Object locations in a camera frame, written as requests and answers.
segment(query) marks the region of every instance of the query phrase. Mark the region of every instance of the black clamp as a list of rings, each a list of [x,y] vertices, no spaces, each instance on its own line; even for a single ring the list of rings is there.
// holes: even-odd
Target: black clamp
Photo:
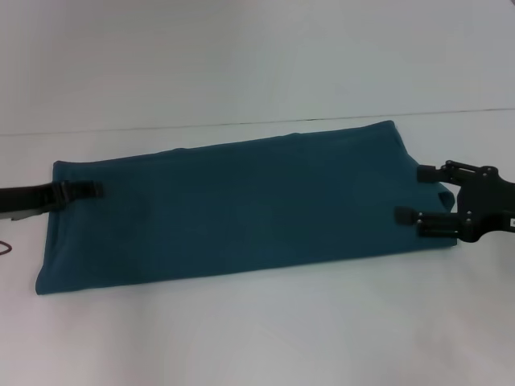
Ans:
[[[21,220],[65,209],[76,199],[102,196],[102,185],[93,181],[59,181],[36,187],[0,189],[0,219]]]
[[[515,184],[504,181],[496,167],[475,167],[453,161],[447,161],[438,170],[421,165],[417,180],[461,187],[457,213],[395,208],[396,222],[416,225],[420,236],[452,237],[474,243],[489,232],[515,232]]]

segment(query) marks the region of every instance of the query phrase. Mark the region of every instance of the white surface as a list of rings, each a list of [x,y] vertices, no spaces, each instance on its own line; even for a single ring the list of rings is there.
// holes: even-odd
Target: white surface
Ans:
[[[515,108],[509,0],[1,0],[1,133]]]
[[[515,112],[394,119],[420,162],[493,164],[515,180]],[[56,159],[341,129],[374,119],[3,137],[4,187]],[[0,384],[515,384],[515,237],[411,253],[37,297],[46,217],[0,222]]]

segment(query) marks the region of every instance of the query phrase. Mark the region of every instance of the white wall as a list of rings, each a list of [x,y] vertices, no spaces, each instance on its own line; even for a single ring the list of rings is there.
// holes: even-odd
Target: white wall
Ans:
[[[2,0],[0,133],[515,108],[509,0]]]

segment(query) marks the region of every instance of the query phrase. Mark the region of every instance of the white table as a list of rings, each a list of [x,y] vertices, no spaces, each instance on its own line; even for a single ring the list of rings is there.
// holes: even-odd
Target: white table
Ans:
[[[395,117],[420,162],[515,180],[515,112]],[[56,159],[365,125],[374,118],[4,136],[3,187]],[[515,237],[360,261],[38,297],[46,216],[0,222],[0,384],[512,385]]]

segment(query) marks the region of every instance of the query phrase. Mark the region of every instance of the teal cloth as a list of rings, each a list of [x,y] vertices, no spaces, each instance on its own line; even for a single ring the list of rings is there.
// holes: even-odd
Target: teal cloth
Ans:
[[[392,121],[91,163],[105,198],[49,216],[38,294],[450,247],[395,224],[395,206],[449,211],[419,184]]]

